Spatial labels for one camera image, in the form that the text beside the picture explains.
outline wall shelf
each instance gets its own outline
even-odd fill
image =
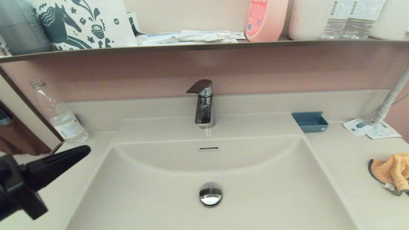
[[[229,49],[251,49],[251,48],[274,48],[274,47],[307,47],[307,46],[340,46],[340,45],[393,45],[409,47],[408,41],[385,41],[378,39],[365,40],[318,40],[318,41],[292,41],[287,36],[282,36],[276,42],[251,43],[239,40],[239,43],[228,44],[205,44],[205,45],[166,45],[166,46],[140,46],[140,47],[119,47],[102,48],[89,50],[67,50],[53,51],[36,54],[24,54],[11,57],[0,58],[0,63],[27,61],[33,59],[58,58],[66,56],[95,56],[102,54],[123,54],[142,52],[169,52],[169,51],[192,51],[192,50],[229,50]]]

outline faucet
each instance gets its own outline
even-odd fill
[[[186,93],[198,95],[196,107],[196,124],[201,128],[214,125],[213,88],[212,81],[203,79],[196,82]]]

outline brown curtain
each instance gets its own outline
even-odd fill
[[[7,106],[0,101],[0,107],[12,120],[0,126],[0,151],[15,154],[30,154],[37,156],[51,152],[47,147]]]

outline white flexible hose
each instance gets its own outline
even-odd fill
[[[389,92],[384,103],[379,108],[378,113],[373,119],[374,122],[378,123],[378,122],[383,121],[383,119],[385,119],[396,97],[399,95],[399,93],[402,91],[403,87],[405,87],[408,81],[409,81],[409,65],[406,67],[399,81],[395,84],[395,86]]]

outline backsplash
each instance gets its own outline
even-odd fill
[[[65,101],[187,96],[199,79],[215,95],[349,89],[388,89],[407,63],[399,46],[277,47],[74,56],[4,63],[1,67],[33,101],[29,81],[42,78]],[[387,121],[408,136],[407,102]]]

